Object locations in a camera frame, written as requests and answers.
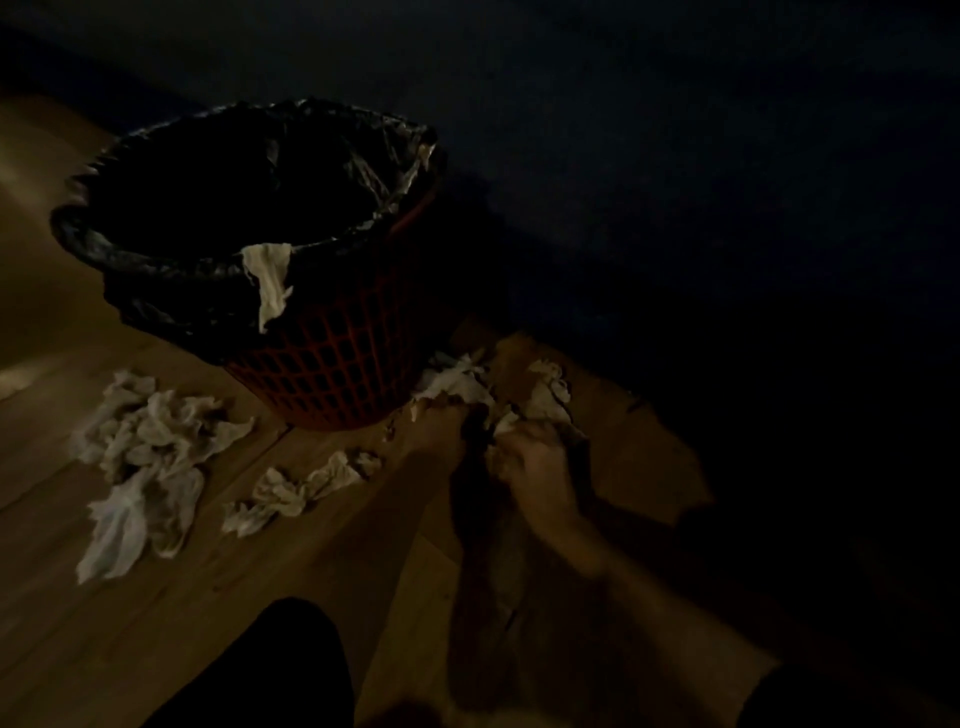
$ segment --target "hand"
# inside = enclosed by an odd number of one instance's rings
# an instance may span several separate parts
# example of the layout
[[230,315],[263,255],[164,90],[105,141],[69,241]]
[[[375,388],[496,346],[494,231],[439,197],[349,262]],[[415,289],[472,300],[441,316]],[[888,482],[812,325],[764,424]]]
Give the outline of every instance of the hand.
[[413,406],[419,411],[417,421],[404,426],[404,452],[430,452],[459,462],[464,445],[461,429],[469,407],[451,403],[446,398],[420,400]]
[[533,532],[580,573],[600,571],[601,541],[577,509],[566,450],[550,423],[525,422],[496,439],[494,475],[510,486]]

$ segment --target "fingers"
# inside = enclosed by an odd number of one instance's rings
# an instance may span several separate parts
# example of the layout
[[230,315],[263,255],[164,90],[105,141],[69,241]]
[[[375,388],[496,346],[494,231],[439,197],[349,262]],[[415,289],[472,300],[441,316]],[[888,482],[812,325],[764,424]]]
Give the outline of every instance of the fingers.
[[500,448],[487,451],[487,470],[497,480],[513,486],[524,476],[523,460]]
[[547,421],[530,421],[514,425],[510,432],[496,438],[496,445],[504,452],[522,458],[534,445],[558,446],[557,430]]

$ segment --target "black pants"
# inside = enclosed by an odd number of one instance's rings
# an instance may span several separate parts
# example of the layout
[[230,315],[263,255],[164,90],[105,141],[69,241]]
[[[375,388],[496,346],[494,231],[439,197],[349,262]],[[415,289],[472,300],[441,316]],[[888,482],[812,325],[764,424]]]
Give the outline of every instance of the black pants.
[[281,599],[144,728],[185,725],[353,725],[353,687],[333,622],[302,599]]

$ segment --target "forearm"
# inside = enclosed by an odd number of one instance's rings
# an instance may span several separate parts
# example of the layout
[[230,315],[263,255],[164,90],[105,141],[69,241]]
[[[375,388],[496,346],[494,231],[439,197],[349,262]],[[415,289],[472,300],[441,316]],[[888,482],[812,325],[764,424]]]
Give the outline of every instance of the forearm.
[[564,557],[605,583],[659,649],[664,663],[711,717],[733,726],[747,698],[778,661],[726,623],[673,593],[589,524],[567,539]]

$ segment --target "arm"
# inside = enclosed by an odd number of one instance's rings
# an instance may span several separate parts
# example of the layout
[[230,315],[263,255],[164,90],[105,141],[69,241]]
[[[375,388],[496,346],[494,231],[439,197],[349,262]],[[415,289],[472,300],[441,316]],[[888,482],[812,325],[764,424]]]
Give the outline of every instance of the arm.
[[604,582],[704,708],[734,726],[777,660],[603,539],[577,510],[566,453],[552,426],[518,425],[497,445],[497,474],[534,533],[576,571]]

